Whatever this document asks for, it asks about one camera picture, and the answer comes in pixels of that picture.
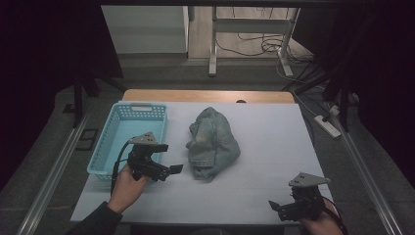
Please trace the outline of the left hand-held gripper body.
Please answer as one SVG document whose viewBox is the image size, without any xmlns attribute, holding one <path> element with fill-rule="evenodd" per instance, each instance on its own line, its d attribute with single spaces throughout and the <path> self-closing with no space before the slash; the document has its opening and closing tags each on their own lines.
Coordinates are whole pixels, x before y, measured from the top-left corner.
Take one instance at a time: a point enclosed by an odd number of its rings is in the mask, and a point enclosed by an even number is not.
<svg viewBox="0 0 415 235">
<path fill-rule="evenodd" d="M 132 137 L 129 141 L 132 150 L 128 154 L 127 163 L 132 170 L 135 180 L 141 176 L 149 176 L 154 181 L 165 181 L 170 175 L 169 167 L 156 163 L 152 159 L 152 146 L 159 144 L 152 132 L 146 132 L 139 136 Z"/>
</svg>

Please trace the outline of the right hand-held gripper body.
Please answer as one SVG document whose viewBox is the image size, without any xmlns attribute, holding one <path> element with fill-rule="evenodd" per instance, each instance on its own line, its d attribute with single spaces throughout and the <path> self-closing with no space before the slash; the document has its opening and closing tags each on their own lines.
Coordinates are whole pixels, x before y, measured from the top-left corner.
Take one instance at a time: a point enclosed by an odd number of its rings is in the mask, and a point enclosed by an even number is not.
<svg viewBox="0 0 415 235">
<path fill-rule="evenodd" d="M 315 220 L 325 208 L 319 185 L 328 184 L 331 180 L 326 177 L 300 172 L 289 182 L 291 187 L 299 187 L 298 194 L 295 195 L 294 202 L 280 206 L 277 211 L 282 221 L 308 218 Z"/>
</svg>

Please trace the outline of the light blue plastic basket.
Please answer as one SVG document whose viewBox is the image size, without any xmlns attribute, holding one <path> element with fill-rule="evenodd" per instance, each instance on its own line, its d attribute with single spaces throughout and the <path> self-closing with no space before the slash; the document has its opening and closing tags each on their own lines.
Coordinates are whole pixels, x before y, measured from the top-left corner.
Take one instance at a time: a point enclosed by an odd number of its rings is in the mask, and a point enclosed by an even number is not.
<svg viewBox="0 0 415 235">
<path fill-rule="evenodd" d="M 157 103 L 118 102 L 112 106 L 97 142 L 87 172 L 101 180 L 111 180 L 115 161 L 124 144 L 147 132 L 158 143 L 164 140 L 167 107 Z"/>
</svg>

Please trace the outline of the faded denim garment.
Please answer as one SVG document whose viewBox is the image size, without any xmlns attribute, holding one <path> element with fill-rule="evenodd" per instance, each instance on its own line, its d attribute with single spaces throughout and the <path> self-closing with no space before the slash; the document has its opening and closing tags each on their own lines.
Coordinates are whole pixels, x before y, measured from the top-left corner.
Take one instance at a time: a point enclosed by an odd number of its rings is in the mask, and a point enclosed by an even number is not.
<svg viewBox="0 0 415 235">
<path fill-rule="evenodd" d="M 228 119 L 213 107 L 204 109 L 189 126 L 188 162 L 196 180 L 212 182 L 241 155 Z"/>
</svg>

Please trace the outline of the person's left hand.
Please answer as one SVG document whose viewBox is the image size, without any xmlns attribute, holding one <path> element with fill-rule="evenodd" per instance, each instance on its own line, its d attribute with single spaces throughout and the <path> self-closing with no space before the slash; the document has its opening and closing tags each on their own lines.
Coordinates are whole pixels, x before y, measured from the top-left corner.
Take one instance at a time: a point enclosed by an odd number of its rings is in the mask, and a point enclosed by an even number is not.
<svg viewBox="0 0 415 235">
<path fill-rule="evenodd" d="M 126 164 L 117 175 L 108 207 L 113 212 L 123 213 L 140 198 L 149 180 L 150 177 L 146 175 L 135 180 L 129 165 Z"/>
</svg>

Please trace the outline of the person's right hand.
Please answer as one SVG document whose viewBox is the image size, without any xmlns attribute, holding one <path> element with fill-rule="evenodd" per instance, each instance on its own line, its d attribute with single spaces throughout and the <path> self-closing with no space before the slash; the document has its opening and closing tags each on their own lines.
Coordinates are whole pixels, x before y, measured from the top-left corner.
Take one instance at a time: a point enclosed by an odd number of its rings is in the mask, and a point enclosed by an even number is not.
<svg viewBox="0 0 415 235">
<path fill-rule="evenodd" d="M 336 220 L 325 211 L 316 220 L 300 219 L 309 235 L 344 235 Z"/>
</svg>

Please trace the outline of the white table mat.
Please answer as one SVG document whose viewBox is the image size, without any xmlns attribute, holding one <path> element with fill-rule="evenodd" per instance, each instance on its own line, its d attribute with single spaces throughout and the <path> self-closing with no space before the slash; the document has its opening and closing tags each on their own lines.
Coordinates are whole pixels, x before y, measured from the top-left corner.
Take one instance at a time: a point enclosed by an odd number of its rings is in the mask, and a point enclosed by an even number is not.
<svg viewBox="0 0 415 235">
<path fill-rule="evenodd" d="M 196 180 L 185 147 L 189 126 L 204 103 L 165 102 L 167 121 L 162 143 L 168 150 L 154 156 L 163 165 L 183 165 L 166 181 L 151 182 L 123 215 L 123 222 L 150 225 L 277 225 L 269 201 L 292 202 L 290 180 L 300 172 L 323 173 L 300 108 L 296 104 L 215 103 L 241 149 L 240 157 L 210 183 Z M 80 221 L 110 196 L 111 180 L 89 174 L 71 216 Z"/>
</svg>

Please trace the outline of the white power strip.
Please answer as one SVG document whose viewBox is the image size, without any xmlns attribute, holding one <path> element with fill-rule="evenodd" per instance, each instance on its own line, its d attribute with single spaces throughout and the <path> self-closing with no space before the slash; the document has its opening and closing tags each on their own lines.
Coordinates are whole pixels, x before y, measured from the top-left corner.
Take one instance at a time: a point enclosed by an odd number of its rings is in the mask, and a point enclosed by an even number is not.
<svg viewBox="0 0 415 235">
<path fill-rule="evenodd" d="M 338 138 L 341 136 L 340 131 L 329 122 L 329 116 L 323 117 L 323 116 L 316 116 L 314 118 L 315 122 L 323 129 L 325 130 L 332 138 Z"/>
</svg>

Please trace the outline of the white cabinet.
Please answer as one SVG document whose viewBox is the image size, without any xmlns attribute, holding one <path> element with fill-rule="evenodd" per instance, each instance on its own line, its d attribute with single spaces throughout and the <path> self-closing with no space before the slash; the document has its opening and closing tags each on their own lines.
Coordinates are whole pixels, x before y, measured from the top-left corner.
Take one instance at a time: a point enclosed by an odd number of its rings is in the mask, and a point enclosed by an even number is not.
<svg viewBox="0 0 415 235">
<path fill-rule="evenodd" d="M 189 17 L 184 6 L 103 6 L 118 54 L 186 54 Z"/>
</svg>

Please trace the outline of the aluminium rail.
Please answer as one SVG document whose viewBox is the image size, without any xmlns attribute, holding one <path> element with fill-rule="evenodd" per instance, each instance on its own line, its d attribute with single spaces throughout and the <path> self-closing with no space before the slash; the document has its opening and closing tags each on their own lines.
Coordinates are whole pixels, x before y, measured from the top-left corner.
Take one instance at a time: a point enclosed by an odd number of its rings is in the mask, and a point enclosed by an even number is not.
<svg viewBox="0 0 415 235">
<path fill-rule="evenodd" d="M 38 224 L 62 178 L 70 157 L 75 149 L 76 143 L 78 142 L 80 135 L 91 116 L 91 113 L 92 108 L 87 107 L 84 111 L 84 116 L 78 123 L 78 126 L 71 129 L 60 154 L 54 161 L 45 181 L 28 209 L 20 228 L 18 229 L 17 235 L 34 235 L 34 232 L 36 231 Z"/>
<path fill-rule="evenodd" d="M 371 200 L 375 206 L 376 212 L 382 221 L 387 233 L 389 235 L 404 235 L 404 232 L 397 221 L 392 208 L 387 199 L 379 188 L 372 173 L 370 172 L 366 162 L 364 162 L 363 155 L 358 150 L 357 145 L 353 141 L 351 135 L 341 125 L 338 117 L 331 116 L 333 125 L 340 131 L 342 141 L 346 146 L 346 150 L 352 161 L 359 178 Z"/>
</svg>

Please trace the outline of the white desk frame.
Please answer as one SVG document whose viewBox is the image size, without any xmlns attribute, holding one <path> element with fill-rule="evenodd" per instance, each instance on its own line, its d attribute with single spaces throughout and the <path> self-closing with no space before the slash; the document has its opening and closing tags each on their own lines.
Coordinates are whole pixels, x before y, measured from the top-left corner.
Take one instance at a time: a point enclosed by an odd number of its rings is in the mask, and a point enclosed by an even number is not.
<svg viewBox="0 0 415 235">
<path fill-rule="evenodd" d="M 211 8 L 212 16 L 212 32 L 211 44 L 208 64 L 208 74 L 216 76 L 216 62 L 217 62 L 217 33 L 267 33 L 279 34 L 283 36 L 282 45 L 277 50 L 280 65 L 285 73 L 285 76 L 292 77 L 293 72 L 288 62 L 287 50 L 289 42 L 297 22 L 300 8 L 294 8 L 292 14 L 286 19 L 276 20 L 261 20 L 261 19 L 244 19 L 244 18 L 219 18 L 217 16 L 217 8 Z"/>
</svg>

